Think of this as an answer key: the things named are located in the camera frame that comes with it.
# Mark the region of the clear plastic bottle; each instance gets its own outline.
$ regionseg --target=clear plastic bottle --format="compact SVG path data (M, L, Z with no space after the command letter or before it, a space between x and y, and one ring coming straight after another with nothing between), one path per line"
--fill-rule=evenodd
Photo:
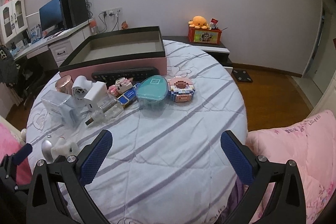
M117 117L124 108L117 98L113 95L107 95L98 102L99 109L92 113L91 118L85 123L88 126L93 121L102 122L108 121Z

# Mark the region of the black keyboard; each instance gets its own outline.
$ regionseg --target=black keyboard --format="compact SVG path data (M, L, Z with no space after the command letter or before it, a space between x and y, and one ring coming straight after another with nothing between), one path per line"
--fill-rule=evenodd
M94 72L92 78L95 81L106 83L107 87L114 85L116 80L121 77L133 78L133 82L142 82L148 77L159 75L159 70L154 67L149 68L135 68L135 69L123 69L106 72Z

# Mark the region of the pink blanket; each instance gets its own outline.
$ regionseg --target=pink blanket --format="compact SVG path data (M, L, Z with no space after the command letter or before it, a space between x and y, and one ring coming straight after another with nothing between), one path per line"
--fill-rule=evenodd
M20 143L12 136L11 132L6 126L0 123L0 161L2 161L4 155L11 155L20 150ZM24 185L30 183L32 173L28 164L28 160L25 159L16 170L16 183L18 185Z
M313 223L335 190L336 120L332 112L325 110L290 127L252 131L246 145L269 161L297 162L306 201L306 223ZM251 222L261 217L273 185L268 186Z

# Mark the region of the orange octopus plush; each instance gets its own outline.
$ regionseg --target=orange octopus plush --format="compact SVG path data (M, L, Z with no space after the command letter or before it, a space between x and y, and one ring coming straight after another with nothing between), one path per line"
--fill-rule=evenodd
M189 21L189 27L195 29L210 29L209 24L207 23L206 19L201 16L195 16L193 21Z

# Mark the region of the black speaker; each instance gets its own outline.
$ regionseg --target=black speaker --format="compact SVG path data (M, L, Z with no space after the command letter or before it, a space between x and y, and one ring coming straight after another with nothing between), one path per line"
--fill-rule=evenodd
M85 0L60 0L65 29L76 27L89 19Z

